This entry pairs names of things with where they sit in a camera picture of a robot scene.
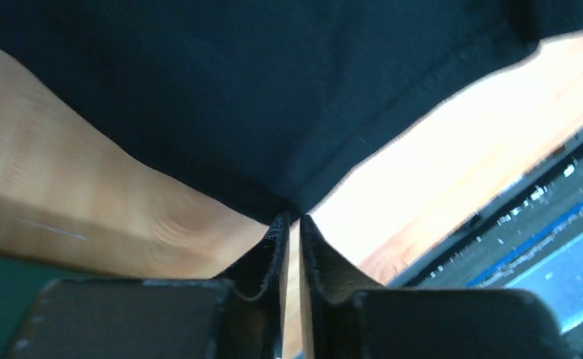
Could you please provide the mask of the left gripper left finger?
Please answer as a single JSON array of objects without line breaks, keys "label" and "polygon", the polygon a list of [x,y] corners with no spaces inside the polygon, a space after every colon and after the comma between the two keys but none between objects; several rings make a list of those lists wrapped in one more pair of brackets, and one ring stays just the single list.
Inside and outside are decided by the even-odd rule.
[{"label": "left gripper left finger", "polygon": [[5,358],[277,358],[290,218],[209,279],[64,279],[29,307]]}]

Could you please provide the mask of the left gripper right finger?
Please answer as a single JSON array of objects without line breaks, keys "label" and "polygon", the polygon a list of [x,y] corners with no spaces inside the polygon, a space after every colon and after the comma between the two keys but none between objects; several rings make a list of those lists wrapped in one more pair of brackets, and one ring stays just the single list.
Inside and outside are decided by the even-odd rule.
[{"label": "left gripper right finger", "polygon": [[389,289],[300,221],[306,358],[567,358],[552,312],[522,289]]}]

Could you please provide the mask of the black underwear white waistband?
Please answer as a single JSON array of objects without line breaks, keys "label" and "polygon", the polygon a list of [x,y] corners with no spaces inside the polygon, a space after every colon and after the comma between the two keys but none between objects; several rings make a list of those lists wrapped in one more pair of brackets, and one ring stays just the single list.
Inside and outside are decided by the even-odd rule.
[{"label": "black underwear white waistband", "polygon": [[269,224],[583,1],[0,1],[0,49],[140,162]]}]

